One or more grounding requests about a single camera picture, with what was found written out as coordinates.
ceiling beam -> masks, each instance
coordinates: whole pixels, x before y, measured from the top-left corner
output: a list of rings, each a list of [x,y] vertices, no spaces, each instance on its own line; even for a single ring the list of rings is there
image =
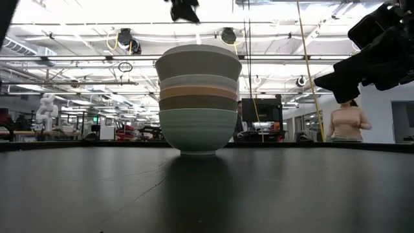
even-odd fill
[[[319,22],[318,25],[316,25],[312,31],[306,36],[305,42],[300,43],[292,52],[291,54],[301,54],[304,50],[305,46],[308,46],[315,38],[317,38],[320,35],[320,31],[329,25],[330,22],[334,21],[335,19],[333,16],[335,16],[337,13],[341,12],[343,14],[345,10],[350,7],[353,3],[341,3],[338,5],[338,7],[335,8],[335,10],[332,11],[332,14],[329,18],[323,19]]]

table surface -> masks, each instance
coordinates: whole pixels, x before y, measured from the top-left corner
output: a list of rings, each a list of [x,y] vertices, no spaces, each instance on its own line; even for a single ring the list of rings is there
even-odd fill
[[[0,153],[0,232],[414,232],[414,156],[345,149]]]

cable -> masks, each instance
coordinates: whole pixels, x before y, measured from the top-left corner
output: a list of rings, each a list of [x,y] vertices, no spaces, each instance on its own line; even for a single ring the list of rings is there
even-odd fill
[[[106,46],[108,46],[108,49],[115,50],[118,47],[118,34],[116,33],[115,47],[113,48],[109,45],[109,33],[106,35]]]
[[[319,112],[318,99],[316,98],[315,88],[314,88],[314,82],[313,82],[313,78],[311,76],[311,70],[309,69],[309,60],[308,60],[308,54],[307,54],[307,49],[306,49],[306,43],[305,43],[305,35],[303,33],[303,24],[302,24],[302,18],[301,18],[301,15],[300,15],[299,0],[296,0],[296,6],[298,8],[299,23],[300,23],[300,32],[302,34],[303,51],[305,53],[305,61],[306,61],[306,68],[307,68],[307,71],[308,71],[310,88],[312,89],[313,100],[315,101],[316,115],[318,116],[318,122],[319,122],[319,126],[320,126],[320,129],[321,129],[322,141],[325,142],[325,132],[323,131],[323,125],[322,125],[322,121],[321,121],[321,115],[320,115],[320,112]]]
[[[245,10],[245,1],[242,0],[241,1],[241,4],[243,6],[243,11],[244,11]],[[250,0],[248,0],[248,9],[250,11]],[[254,98],[252,96],[252,53],[250,53],[250,57],[249,57],[248,56],[249,55],[249,52],[248,52],[248,49],[247,49],[246,20],[244,18],[243,18],[243,28],[244,28],[244,33],[243,34],[245,35],[244,37],[245,37],[245,43],[246,43],[247,69],[248,69],[248,78],[249,78],[249,81],[250,81],[250,86],[247,85],[247,82],[246,82],[245,77],[243,77],[243,80],[245,81],[245,84],[246,84],[246,86],[247,86],[247,88],[248,88],[248,90],[250,92],[250,99],[253,100],[254,111],[256,112],[257,121],[259,122],[260,132],[262,132],[262,134],[261,134],[261,141],[262,141],[262,143],[264,143],[265,142],[265,136],[263,134],[263,129],[261,128],[259,113],[257,112],[256,101],[254,100]],[[252,29],[250,28],[250,16],[249,16],[249,35],[251,35],[251,33],[250,33],[251,30]],[[251,52],[252,51],[252,39],[251,39],[251,36],[249,36],[249,44],[250,44],[250,52]],[[235,51],[236,55],[238,55],[237,54],[236,44],[234,44],[234,51]]]

monitor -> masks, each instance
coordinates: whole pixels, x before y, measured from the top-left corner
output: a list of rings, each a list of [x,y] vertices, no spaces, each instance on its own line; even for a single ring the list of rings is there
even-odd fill
[[[110,125],[112,125],[112,118],[106,118],[106,120],[105,120],[105,125],[106,125],[106,126],[110,126]]]
[[[282,102],[280,98],[261,99],[244,98],[241,100],[243,108],[244,122],[281,122],[282,119]]]

ceramic bowl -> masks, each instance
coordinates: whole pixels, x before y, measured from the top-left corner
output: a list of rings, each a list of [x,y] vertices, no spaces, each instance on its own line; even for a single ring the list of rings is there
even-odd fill
[[[214,154],[226,145],[237,120],[238,57],[220,47],[185,45],[165,52],[155,68],[165,139],[185,155]]]
[[[221,109],[160,111],[162,133],[181,155],[214,155],[233,135],[237,113]]]

